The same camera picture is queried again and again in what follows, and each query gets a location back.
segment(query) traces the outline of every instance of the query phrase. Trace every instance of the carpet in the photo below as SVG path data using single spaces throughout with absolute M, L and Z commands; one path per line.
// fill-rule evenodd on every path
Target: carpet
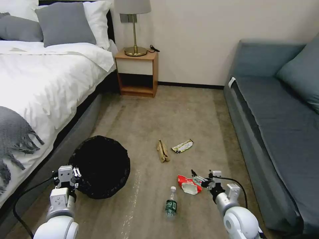
M 263 225 L 222 90 L 159 86 L 154 99 L 105 94 L 95 135 L 113 138 L 127 149 L 131 174 L 112 198 L 93 200 L 77 192 L 77 239 L 228 238 L 212 196 L 205 190 L 189 195 L 177 188 L 176 218 L 166 220 L 164 206 L 170 187 L 178 187 L 178 174 L 191 177 L 191 169 L 204 177 L 209 169 L 221 170 L 223 176 L 237 179 L 267 237 L 279 238 Z M 156 151 L 159 139 L 168 147 L 188 139 L 194 145 L 181 154 L 169 150 L 171 161 L 161 163 Z M 33 232 L 45 222 L 51 189 L 23 216 Z M 244 205 L 242 194 L 240 204 Z M 28 236 L 17 224 L 9 238 Z

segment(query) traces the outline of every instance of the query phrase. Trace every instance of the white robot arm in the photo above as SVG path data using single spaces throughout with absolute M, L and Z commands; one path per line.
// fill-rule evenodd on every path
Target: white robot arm
M 257 218 L 237 201 L 241 188 L 237 184 L 227 184 L 226 191 L 221 186 L 221 171 L 210 171 L 208 178 L 198 176 L 192 170 L 195 184 L 207 188 L 224 219 L 224 226 L 230 239 L 266 238 L 259 228 Z
M 34 239 L 75 239 L 79 225 L 74 222 L 74 203 L 76 201 L 76 181 L 81 177 L 78 168 L 61 166 L 54 177 L 55 189 L 51 191 L 51 206 L 47 222 L 34 234 Z

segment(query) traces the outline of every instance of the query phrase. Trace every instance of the gray pillow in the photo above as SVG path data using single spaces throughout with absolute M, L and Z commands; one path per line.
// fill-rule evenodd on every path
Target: gray pillow
M 319 113 L 319 34 L 277 73 Z
M 0 18 L 0 38 L 18 41 L 43 41 L 39 23 L 14 16 Z
M 7 16 L 7 15 L 10 15 L 10 13 L 0 13 L 0 18 Z
M 96 44 L 83 3 L 58 2 L 37 9 L 36 14 L 43 32 L 44 47 L 78 42 Z

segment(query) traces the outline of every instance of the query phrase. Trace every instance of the wall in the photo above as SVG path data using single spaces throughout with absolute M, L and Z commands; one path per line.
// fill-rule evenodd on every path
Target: wall
M 137 42 L 160 50 L 159 80 L 224 85 L 242 38 L 307 42 L 319 32 L 319 0 L 151 0 L 138 16 Z M 133 27 L 112 11 L 116 44 Z

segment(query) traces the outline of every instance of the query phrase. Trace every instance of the plastic bottle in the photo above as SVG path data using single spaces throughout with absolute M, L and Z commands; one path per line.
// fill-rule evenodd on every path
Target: plastic bottle
M 170 188 L 169 199 L 166 201 L 165 206 L 166 216 L 169 219 L 173 219 L 175 217 L 177 211 L 177 195 L 176 195 L 176 187 L 172 186 Z

